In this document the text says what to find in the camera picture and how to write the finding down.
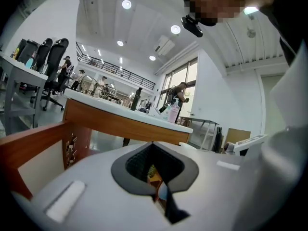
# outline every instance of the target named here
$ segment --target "white strip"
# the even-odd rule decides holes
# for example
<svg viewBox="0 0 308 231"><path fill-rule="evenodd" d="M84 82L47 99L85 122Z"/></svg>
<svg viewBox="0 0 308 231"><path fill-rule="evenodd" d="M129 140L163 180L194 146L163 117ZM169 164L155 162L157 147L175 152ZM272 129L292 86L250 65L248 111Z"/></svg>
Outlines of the white strip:
<svg viewBox="0 0 308 231"><path fill-rule="evenodd" d="M225 163L225 162L222 162L222 161L217 161L216 165L221 166L221 167L226 167L226 168L236 170L236 171L240 169L239 165L229 164L229 163Z"/></svg>
<svg viewBox="0 0 308 231"><path fill-rule="evenodd" d="M47 210L46 215L56 222L62 223L73 205L86 188L85 183L74 181L61 197Z"/></svg>

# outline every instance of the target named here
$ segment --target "ceiling pipe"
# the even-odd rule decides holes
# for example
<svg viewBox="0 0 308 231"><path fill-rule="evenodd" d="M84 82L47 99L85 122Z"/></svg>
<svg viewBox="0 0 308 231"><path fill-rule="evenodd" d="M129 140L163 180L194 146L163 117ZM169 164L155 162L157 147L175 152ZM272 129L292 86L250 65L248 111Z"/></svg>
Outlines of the ceiling pipe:
<svg viewBox="0 0 308 231"><path fill-rule="evenodd" d="M159 68L156 72L155 75L159 75L166 71L166 69L170 66L172 66L176 61L185 58L187 55L196 52L199 50L199 44L194 41L191 43L189 46L187 46L185 49L181 50L178 54L176 54L174 57L172 57L168 62L166 62L161 68Z"/></svg>

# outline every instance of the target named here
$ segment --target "round ceiling light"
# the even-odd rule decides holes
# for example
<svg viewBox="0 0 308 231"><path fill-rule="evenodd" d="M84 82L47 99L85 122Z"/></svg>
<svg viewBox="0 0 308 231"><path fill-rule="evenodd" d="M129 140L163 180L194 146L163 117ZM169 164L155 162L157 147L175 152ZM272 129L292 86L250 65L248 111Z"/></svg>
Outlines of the round ceiling light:
<svg viewBox="0 0 308 231"><path fill-rule="evenodd" d="M118 41L117 44L118 44L119 46L123 46L123 45L124 45L124 43L123 43L122 41Z"/></svg>
<svg viewBox="0 0 308 231"><path fill-rule="evenodd" d="M129 10L131 8L131 2L129 0L124 0L122 2L122 7L126 10Z"/></svg>
<svg viewBox="0 0 308 231"><path fill-rule="evenodd" d="M177 26L177 25L173 25L173 26L171 27L171 32L172 32L173 34L179 34L179 33L181 32L181 28L180 28L179 26Z"/></svg>

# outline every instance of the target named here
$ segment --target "fluorescent light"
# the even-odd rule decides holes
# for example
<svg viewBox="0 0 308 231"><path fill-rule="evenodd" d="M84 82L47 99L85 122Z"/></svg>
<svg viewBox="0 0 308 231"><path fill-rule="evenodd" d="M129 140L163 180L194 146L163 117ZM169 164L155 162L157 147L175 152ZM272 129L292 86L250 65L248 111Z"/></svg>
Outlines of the fluorescent light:
<svg viewBox="0 0 308 231"><path fill-rule="evenodd" d="M123 7L124 9L126 9L126 10L129 10L129 9L131 8L131 1L129 1L129 0L124 0L124 1L122 2L122 7Z"/></svg>
<svg viewBox="0 0 308 231"><path fill-rule="evenodd" d="M171 32L172 32L173 34L179 34L179 33L181 32L181 28L180 28L178 25L173 25L173 26L171 27Z"/></svg>
<svg viewBox="0 0 308 231"><path fill-rule="evenodd" d="M245 13L245 14L250 14L250 13L257 12L257 11L259 11L259 9L257 9L256 7L247 7L247 8L244 8L244 13Z"/></svg>

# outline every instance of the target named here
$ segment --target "gray floor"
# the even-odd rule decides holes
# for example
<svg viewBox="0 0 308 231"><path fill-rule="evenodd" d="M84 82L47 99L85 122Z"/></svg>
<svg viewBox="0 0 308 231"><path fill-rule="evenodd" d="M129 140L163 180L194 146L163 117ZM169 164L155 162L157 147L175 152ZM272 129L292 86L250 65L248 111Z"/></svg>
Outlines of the gray floor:
<svg viewBox="0 0 308 231"><path fill-rule="evenodd" d="M30 97L33 95L33 93L28 92L26 94L18 93L14 96L13 103L16 105L19 105L22 103L22 105L31 105L30 104ZM52 96L54 99L56 99L60 104L65 105L66 98L64 96L54 95ZM4 95L2 94L0 96L0 107L3 107L3 98ZM45 100L41 101L41 107L45 105ZM61 122L63 117L63 112L61 112L61 108L53 103L49 103L47 107L47 111L40 110L40 113L38 114L38 126L45 126L57 122ZM4 115L0 115L0 138L5 136L5 131L3 127L3 120ZM12 130L14 133L24 131L29 129L30 125L32 124L32 117L30 116L24 116L20 118L16 118L12 122ZM112 135L108 135L105 133L100 133L97 131L92 131L91 135L91 143L90 143L90 149L95 150L98 152L107 152L113 149L118 149L122 147L123 138L116 137ZM142 141L130 141L131 144L137 144L137 143L143 143Z"/></svg>

